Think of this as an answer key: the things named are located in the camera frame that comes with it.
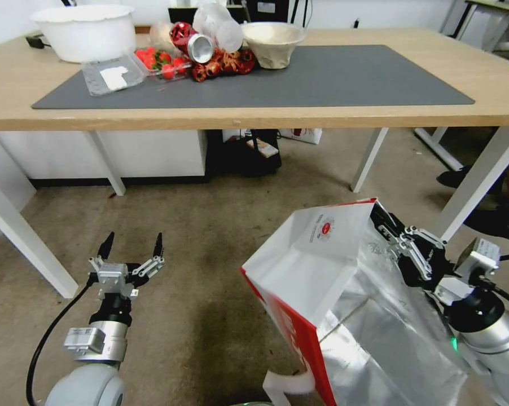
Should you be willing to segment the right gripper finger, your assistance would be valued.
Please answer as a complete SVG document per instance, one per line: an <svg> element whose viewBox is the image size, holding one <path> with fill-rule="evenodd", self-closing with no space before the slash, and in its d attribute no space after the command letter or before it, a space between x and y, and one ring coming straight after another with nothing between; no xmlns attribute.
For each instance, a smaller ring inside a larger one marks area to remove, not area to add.
<svg viewBox="0 0 509 406"><path fill-rule="evenodd" d="M406 227L379 200L374 203L374 227L391 244L415 244L419 249L445 248L445 243L432 233L414 226Z"/></svg>
<svg viewBox="0 0 509 406"><path fill-rule="evenodd" d="M413 227L406 227L392 213L373 210L370 214L376 231L388 242L388 251L405 282L432 281L428 257L433 245Z"/></svg>

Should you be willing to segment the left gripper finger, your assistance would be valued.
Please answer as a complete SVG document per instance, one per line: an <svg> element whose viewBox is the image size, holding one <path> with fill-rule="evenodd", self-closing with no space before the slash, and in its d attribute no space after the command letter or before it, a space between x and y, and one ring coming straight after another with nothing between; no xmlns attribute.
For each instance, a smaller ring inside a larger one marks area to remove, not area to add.
<svg viewBox="0 0 509 406"><path fill-rule="evenodd" d="M89 263L93 267L94 272L98 272L105 261L108 259L109 254L112 250L115 233L110 232L108 237L101 243L97 255L89 258Z"/></svg>
<svg viewBox="0 0 509 406"><path fill-rule="evenodd" d="M163 233L159 232L155 241L152 257L131 272L131 279L149 280L154 277L166 265L163 254Z"/></svg>

